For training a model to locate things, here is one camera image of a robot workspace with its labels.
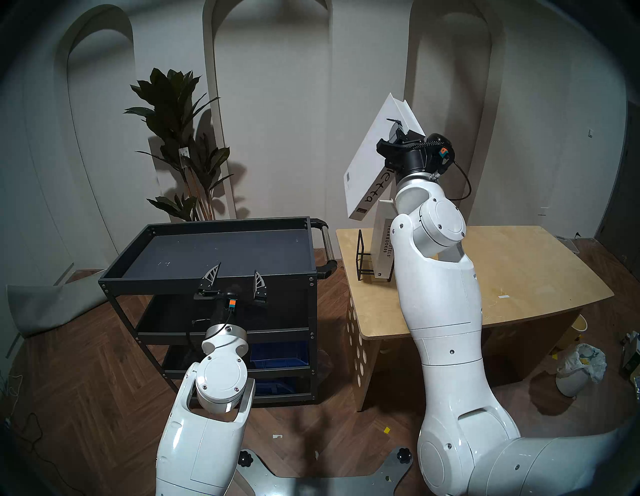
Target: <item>trash can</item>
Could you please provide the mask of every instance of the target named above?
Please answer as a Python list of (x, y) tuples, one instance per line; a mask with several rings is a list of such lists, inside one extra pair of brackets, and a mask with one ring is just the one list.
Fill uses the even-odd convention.
[(602, 350), (580, 343), (557, 368), (556, 386), (565, 396), (576, 396), (590, 378), (595, 383), (602, 381), (606, 369), (607, 360)]

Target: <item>cart handle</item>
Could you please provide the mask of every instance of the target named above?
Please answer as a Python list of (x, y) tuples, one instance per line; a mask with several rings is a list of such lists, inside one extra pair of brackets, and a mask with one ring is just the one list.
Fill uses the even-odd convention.
[(333, 248), (331, 247), (331, 237), (329, 236), (329, 226), (320, 219), (311, 219), (311, 227), (320, 229), (322, 232), (322, 240), (324, 243), (324, 252), (326, 254), (326, 264), (316, 267), (318, 279), (327, 279), (338, 268), (338, 262), (333, 256)]

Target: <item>black knob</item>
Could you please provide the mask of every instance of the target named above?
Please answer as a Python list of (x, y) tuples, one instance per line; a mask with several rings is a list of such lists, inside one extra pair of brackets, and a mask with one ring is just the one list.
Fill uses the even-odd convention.
[(241, 451), (238, 457), (238, 465), (240, 467), (250, 467), (253, 463), (253, 456), (248, 451)]
[(400, 460), (400, 463), (409, 463), (411, 461), (411, 451), (409, 451), (409, 448), (400, 448), (398, 450), (398, 460)]

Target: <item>potted plant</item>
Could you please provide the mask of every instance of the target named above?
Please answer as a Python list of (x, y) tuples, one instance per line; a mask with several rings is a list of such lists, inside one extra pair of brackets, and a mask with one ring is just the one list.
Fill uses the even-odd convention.
[(206, 134), (193, 136), (191, 123), (194, 117), (219, 98), (215, 97), (198, 107), (205, 93), (192, 104), (192, 95), (199, 80), (199, 76), (193, 77), (192, 71), (183, 74), (170, 69), (165, 75), (155, 68), (151, 71), (149, 81), (138, 81), (139, 86), (131, 85), (131, 89), (153, 108), (132, 107), (124, 112), (142, 117), (147, 127), (164, 143), (160, 147), (162, 156), (140, 150), (138, 153), (168, 163), (180, 173), (189, 193), (187, 198), (184, 198), (184, 194), (182, 198), (175, 195), (173, 201), (165, 196), (147, 200), (154, 207), (185, 221), (200, 220), (201, 217), (203, 220), (213, 220), (213, 190), (232, 175), (216, 179), (220, 174), (220, 166), (229, 157), (229, 148), (211, 147)]

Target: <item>table leg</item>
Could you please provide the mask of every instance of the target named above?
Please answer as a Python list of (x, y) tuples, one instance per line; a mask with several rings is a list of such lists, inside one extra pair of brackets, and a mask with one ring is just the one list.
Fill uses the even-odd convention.
[(482, 348), (483, 357), (503, 356), (518, 380), (523, 380), (551, 352), (580, 310), (490, 328)]
[(356, 404), (356, 411), (362, 411), (362, 405), (369, 389), (371, 374), (376, 366), (378, 351), (380, 350), (379, 339), (367, 340), (362, 338), (358, 319), (353, 308), (353, 299), (349, 298), (347, 309), (347, 325), (345, 336), (349, 342), (349, 368), (351, 369), (351, 379), (353, 384), (353, 399)]

